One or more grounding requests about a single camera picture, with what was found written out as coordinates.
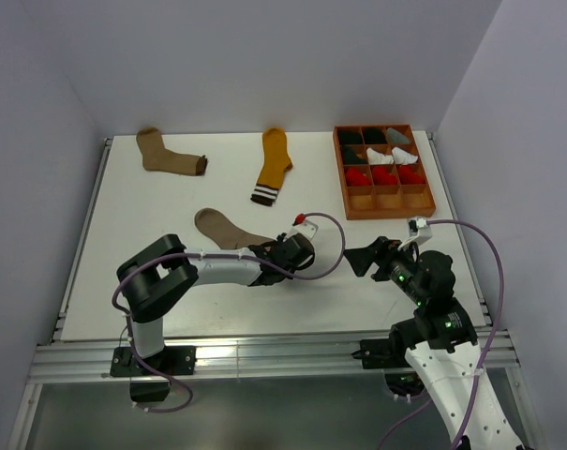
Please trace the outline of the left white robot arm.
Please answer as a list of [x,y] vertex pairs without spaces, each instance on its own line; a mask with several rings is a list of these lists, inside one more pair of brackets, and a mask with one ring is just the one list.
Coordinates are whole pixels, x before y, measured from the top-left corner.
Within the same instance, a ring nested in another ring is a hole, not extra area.
[[162,236],[116,271],[130,311],[132,364],[144,374],[164,367],[163,317],[192,287],[271,286],[287,278],[276,267],[294,273],[309,267],[314,257],[310,239],[301,233],[213,253],[186,248],[175,234]]

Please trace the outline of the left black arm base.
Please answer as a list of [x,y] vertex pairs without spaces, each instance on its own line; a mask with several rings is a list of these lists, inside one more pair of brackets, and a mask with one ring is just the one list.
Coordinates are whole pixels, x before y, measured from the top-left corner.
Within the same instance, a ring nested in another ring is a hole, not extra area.
[[143,360],[134,356],[129,347],[117,347],[113,351],[109,375],[112,378],[128,378],[129,395],[133,402],[153,407],[164,401],[172,389],[172,381],[163,374],[190,376],[194,373],[196,348],[194,346],[166,346],[161,352]]

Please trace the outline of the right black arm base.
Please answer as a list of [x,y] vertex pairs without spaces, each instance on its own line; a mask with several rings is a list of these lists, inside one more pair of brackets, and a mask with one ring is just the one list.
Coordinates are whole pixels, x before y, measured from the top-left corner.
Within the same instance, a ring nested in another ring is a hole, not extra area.
[[351,353],[366,370],[380,369],[387,389],[401,398],[418,397],[425,386],[411,366],[393,347],[389,338],[362,339],[359,348]]

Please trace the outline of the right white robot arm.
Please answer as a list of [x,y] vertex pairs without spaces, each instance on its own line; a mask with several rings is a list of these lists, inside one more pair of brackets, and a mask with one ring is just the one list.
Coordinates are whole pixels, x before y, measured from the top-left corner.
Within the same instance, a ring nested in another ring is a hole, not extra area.
[[415,256],[396,240],[377,238],[344,252],[363,277],[393,282],[416,309],[383,339],[363,339],[353,358],[363,368],[408,366],[437,408],[454,449],[523,449],[479,360],[483,349],[467,311],[455,298],[453,260],[437,250]]

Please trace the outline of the tan sock with red cuff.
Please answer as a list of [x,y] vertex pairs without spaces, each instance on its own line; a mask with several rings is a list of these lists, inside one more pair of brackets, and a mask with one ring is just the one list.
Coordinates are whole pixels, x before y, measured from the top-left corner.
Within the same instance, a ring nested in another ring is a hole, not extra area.
[[196,229],[211,239],[221,249],[249,248],[251,246],[269,246],[273,238],[247,232],[232,223],[220,211],[203,208],[194,217]]

